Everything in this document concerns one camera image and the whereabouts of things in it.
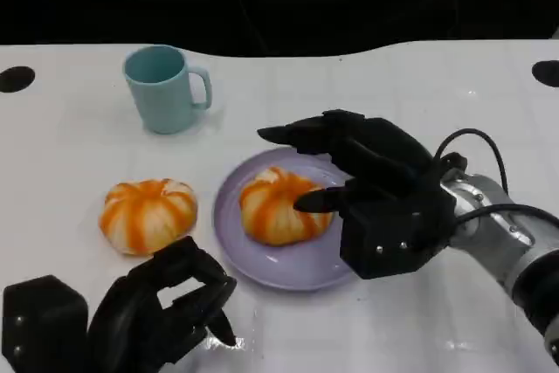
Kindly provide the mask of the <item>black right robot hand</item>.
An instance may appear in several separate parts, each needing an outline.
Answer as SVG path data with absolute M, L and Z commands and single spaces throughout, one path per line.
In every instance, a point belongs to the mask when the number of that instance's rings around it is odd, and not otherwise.
M 454 216 L 455 199 L 440 187 L 440 164 L 415 138 L 384 118 L 337 109 L 257 133 L 303 155 L 329 155 L 331 163 L 350 176 L 342 187 L 298 198 L 298 211 L 347 213 L 380 202 L 391 210 Z

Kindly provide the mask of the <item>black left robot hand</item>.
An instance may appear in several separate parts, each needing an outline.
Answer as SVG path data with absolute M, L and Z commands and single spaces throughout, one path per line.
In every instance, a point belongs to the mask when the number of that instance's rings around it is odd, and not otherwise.
M 87 332 L 92 372 L 157 372 L 208 335 L 233 347 L 224 313 L 237 281 L 185 237 L 118 278 Z

